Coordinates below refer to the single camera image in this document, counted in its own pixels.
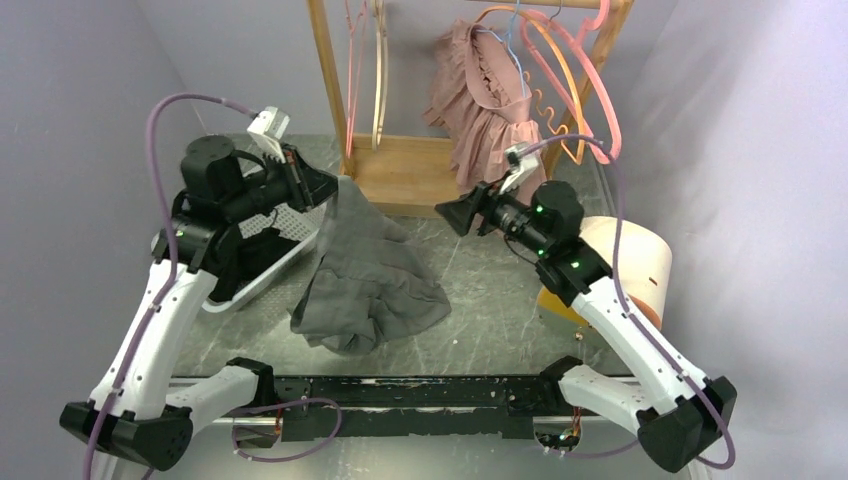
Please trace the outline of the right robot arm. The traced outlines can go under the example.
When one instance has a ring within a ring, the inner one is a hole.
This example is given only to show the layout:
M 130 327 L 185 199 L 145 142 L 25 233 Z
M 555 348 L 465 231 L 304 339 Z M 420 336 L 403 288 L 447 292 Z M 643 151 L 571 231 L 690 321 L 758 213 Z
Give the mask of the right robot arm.
M 721 470 L 735 464 L 729 422 L 736 388 L 689 362 L 638 309 L 617 269 L 581 238 L 584 209 L 568 183 L 543 183 L 528 205 L 480 183 L 435 210 L 460 236 L 477 223 L 479 235 L 497 230 L 534 253 L 543 286 L 586 320 L 639 382 L 631 387 L 575 365 L 541 385 L 540 402 L 548 412 L 588 409 L 632 433 L 648 457 L 671 473 L 694 460 Z

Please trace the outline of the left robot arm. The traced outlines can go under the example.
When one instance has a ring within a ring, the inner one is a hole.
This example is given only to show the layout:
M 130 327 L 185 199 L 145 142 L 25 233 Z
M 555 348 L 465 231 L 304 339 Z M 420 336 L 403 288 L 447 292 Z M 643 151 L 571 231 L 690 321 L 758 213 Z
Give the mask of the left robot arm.
M 168 390 L 179 351 L 204 303 L 232 297 L 254 251 L 265 269 L 277 234 L 244 237 L 241 224 L 281 206 L 309 212 L 338 189 L 337 177 L 273 141 L 254 155 L 222 135 L 191 142 L 180 164 L 185 186 L 166 209 L 147 290 L 112 366 L 89 398 L 68 403 L 63 429 L 89 454 L 103 453 L 149 471 L 171 469 L 193 436 L 245 409 L 261 416 L 279 401 L 271 366 L 238 357 L 178 393 Z

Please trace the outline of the blue wire hanger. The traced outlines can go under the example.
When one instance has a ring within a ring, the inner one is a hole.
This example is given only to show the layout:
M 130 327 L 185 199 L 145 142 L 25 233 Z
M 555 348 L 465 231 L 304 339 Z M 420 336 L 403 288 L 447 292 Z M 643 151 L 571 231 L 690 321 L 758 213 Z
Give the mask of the blue wire hanger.
M 469 57 L 464 67 L 468 90 L 485 108 L 501 113 L 516 107 L 527 114 L 532 92 L 525 81 L 524 69 L 512 49 L 514 21 L 520 12 L 521 2 L 512 5 L 512 16 L 504 35 L 481 25 L 470 23 L 466 30 L 466 47 Z

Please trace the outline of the pink pleated skirt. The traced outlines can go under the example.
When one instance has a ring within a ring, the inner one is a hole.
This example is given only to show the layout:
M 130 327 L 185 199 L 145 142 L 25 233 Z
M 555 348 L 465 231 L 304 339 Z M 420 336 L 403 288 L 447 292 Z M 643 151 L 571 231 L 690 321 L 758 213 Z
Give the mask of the pink pleated skirt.
M 423 117 L 453 142 L 450 168 L 460 193 L 509 169 L 505 150 L 541 140 L 532 96 L 506 48 L 479 24 L 457 20 L 435 47 L 437 72 Z

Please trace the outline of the grey skirt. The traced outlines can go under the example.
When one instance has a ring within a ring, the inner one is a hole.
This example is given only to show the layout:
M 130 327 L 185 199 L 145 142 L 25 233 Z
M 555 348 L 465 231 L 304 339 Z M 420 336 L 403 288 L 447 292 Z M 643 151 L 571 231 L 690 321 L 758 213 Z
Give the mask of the grey skirt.
M 339 177 L 327 204 L 316 255 L 290 320 L 291 331 L 311 347 L 367 355 L 428 330 L 452 311 L 413 236 L 347 176 Z

